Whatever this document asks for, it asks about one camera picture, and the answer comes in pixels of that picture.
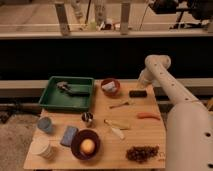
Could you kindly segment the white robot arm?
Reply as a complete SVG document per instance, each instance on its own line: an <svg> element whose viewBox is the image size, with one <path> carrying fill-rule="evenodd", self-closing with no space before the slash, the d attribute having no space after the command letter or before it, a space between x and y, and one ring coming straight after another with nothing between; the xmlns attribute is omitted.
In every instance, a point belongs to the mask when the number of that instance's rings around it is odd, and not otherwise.
<svg viewBox="0 0 213 171"><path fill-rule="evenodd" d="M156 80L173 104L167 118L165 171L213 171L213 115L168 72L168 55L148 55L138 83Z"/></svg>

